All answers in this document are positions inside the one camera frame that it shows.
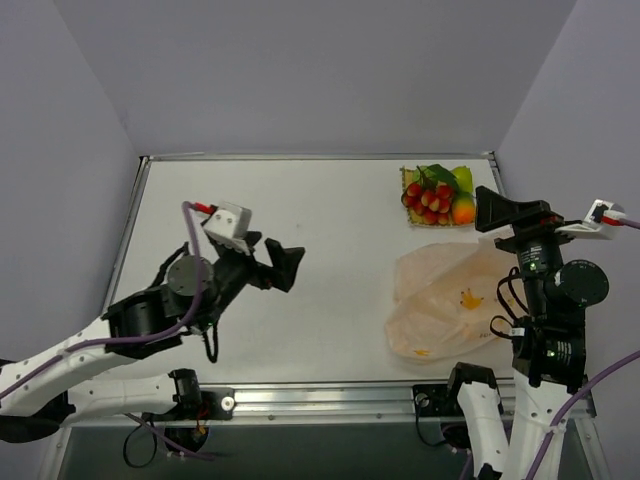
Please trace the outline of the orange green fake mango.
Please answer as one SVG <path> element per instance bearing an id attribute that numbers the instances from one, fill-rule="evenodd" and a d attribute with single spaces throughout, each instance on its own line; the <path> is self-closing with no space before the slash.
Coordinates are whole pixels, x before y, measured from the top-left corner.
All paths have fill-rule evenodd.
<path id="1" fill-rule="evenodd" d="M 456 225 L 468 225 L 475 221 L 476 205 L 471 193 L 459 193 L 451 203 L 451 219 Z"/>

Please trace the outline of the green fake apple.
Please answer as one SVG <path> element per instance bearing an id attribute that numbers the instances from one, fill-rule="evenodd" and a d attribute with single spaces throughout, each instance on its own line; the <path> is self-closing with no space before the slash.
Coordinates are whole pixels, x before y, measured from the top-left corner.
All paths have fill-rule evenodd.
<path id="1" fill-rule="evenodd" d="M 473 175 L 468 166 L 455 167 L 451 173 L 454 175 L 461 192 L 472 193 L 474 191 Z"/>

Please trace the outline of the red fake cherry tomatoes bunch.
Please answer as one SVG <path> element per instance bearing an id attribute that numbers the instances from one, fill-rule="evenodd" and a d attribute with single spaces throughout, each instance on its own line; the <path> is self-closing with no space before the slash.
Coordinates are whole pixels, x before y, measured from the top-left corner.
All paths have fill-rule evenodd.
<path id="1" fill-rule="evenodd" d="M 412 227 L 454 227 L 451 203 L 458 185 L 451 171 L 440 164 L 401 167 L 401 204 Z"/>

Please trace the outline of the translucent printed plastic bag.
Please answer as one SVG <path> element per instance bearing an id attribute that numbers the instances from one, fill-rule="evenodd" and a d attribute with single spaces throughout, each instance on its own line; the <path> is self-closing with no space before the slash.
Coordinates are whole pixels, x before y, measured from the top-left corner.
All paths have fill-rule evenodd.
<path id="1" fill-rule="evenodd" d="M 427 364 L 476 350 L 496 338 L 490 320 L 506 312 L 496 288 L 516 257 L 476 243 L 434 243 L 396 260 L 394 308 L 384 330 L 390 350 Z"/>

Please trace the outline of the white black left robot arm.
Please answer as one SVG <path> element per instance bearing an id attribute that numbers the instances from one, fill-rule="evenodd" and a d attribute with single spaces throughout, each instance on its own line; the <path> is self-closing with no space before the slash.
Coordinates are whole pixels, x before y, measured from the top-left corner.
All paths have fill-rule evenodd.
<path id="1" fill-rule="evenodd" d="M 28 443 L 86 419 L 140 412 L 161 420 L 190 419 L 209 400 L 197 374 L 175 368 L 155 377 L 106 380 L 108 371 L 178 347 L 200 335 L 217 360 L 223 312 L 246 286 L 291 290 L 302 247 L 267 238 L 271 262 L 215 243 L 209 262 L 183 244 L 159 267 L 151 285 L 112 304 L 86 328 L 21 361 L 1 363 L 1 439 Z"/>

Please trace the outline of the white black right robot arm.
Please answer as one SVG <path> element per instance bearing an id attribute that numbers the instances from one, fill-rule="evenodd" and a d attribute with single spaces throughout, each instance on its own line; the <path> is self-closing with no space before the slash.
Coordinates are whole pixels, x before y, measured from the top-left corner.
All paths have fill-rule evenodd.
<path id="1" fill-rule="evenodd" d="M 609 292 L 604 271 L 587 260 L 564 262 L 561 246 L 574 239 L 611 240 L 619 215 L 613 203 L 595 201 L 585 219 L 565 221 L 545 201 L 517 202 L 481 186 L 475 191 L 475 228 L 482 233 L 511 227 L 497 249 L 516 256 L 518 266 L 501 286 L 519 280 L 526 301 L 502 338 L 513 352 L 515 408 L 512 427 L 503 425 L 494 372 L 459 363 L 444 388 L 444 400 L 463 413 L 476 479 L 555 479 L 566 421 L 584 394 L 585 312 Z"/>

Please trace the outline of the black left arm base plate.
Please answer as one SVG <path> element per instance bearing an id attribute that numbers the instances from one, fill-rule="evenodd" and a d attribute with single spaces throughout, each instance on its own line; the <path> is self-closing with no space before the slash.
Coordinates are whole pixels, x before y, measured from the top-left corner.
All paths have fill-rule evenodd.
<path id="1" fill-rule="evenodd" d="M 199 394 L 178 397 L 178 402 L 164 415 L 165 420 L 220 420 L 233 417 L 235 390 L 230 387 L 215 387 L 201 390 Z"/>

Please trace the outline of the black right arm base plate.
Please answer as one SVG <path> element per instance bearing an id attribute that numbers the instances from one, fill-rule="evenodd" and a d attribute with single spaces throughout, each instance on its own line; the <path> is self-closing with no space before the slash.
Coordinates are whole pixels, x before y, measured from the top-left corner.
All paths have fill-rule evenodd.
<path id="1" fill-rule="evenodd" d="M 415 415 L 418 418 L 462 418 L 464 416 L 454 393 L 446 383 L 412 386 Z"/>

